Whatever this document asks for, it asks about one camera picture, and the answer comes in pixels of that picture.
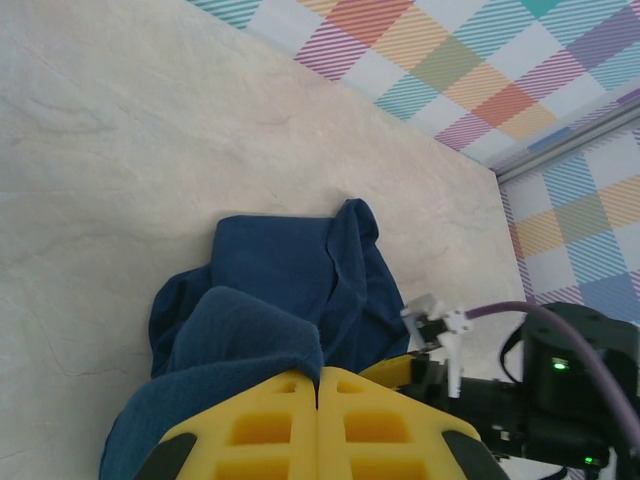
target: yellow foam block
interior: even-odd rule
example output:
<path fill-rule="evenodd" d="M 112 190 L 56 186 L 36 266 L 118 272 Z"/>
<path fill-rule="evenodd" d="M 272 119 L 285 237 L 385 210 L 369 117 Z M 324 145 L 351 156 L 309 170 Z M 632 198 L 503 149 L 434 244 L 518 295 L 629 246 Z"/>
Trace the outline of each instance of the yellow foam block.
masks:
<path fill-rule="evenodd" d="M 388 358 L 371 365 L 358 375 L 383 387 L 395 389 L 411 383 L 413 359 L 411 354 Z"/>
<path fill-rule="evenodd" d="M 315 406 L 313 382 L 287 372 L 178 424 L 162 441 L 198 437 L 179 480 L 314 479 Z"/>
<path fill-rule="evenodd" d="M 319 480 L 466 480 L 442 433 L 468 423 L 338 368 L 318 394 Z"/>
<path fill-rule="evenodd" d="M 469 424 L 370 380 L 324 368 L 317 394 L 287 372 L 169 430 L 197 441 L 178 480 L 465 480 L 442 432 Z"/>

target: checkered pattern wall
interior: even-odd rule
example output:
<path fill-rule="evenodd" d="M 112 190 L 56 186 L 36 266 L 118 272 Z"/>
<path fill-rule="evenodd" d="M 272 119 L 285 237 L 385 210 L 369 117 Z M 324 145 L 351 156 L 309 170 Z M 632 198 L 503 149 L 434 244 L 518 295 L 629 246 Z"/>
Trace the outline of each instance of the checkered pattern wall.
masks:
<path fill-rule="evenodd" d="M 640 325 L 640 128 L 501 188 L 529 301 Z"/>
<path fill-rule="evenodd" d="M 640 87 L 640 0 L 190 1 L 492 167 Z"/>

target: marble surface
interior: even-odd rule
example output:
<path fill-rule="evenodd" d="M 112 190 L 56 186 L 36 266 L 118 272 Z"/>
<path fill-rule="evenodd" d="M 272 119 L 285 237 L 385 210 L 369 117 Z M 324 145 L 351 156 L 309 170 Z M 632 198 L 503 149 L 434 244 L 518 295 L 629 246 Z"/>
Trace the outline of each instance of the marble surface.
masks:
<path fill-rule="evenodd" d="M 523 297 L 494 175 L 355 93 L 181 0 L 0 2 L 0 478 L 96 477 L 153 296 L 218 219 L 356 196 L 406 300 Z"/>

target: blue towel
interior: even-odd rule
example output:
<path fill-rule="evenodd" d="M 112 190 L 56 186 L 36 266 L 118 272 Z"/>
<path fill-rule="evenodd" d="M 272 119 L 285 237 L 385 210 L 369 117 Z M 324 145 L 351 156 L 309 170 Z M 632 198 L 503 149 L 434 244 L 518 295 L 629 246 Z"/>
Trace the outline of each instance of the blue towel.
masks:
<path fill-rule="evenodd" d="M 130 480 L 181 421 L 284 371 L 361 371 L 406 352 L 396 284 L 362 200 L 335 218 L 236 216 L 211 262 L 170 279 L 149 321 L 153 380 L 116 419 L 101 480 Z"/>

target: green led light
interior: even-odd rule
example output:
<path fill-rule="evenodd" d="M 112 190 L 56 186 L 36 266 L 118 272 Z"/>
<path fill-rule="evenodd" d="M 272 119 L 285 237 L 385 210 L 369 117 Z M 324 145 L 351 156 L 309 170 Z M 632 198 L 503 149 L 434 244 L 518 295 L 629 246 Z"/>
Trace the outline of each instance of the green led light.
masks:
<path fill-rule="evenodd" d="M 553 362 L 553 368 L 556 370 L 569 370 L 569 362 L 564 358 L 553 357 L 551 361 Z"/>

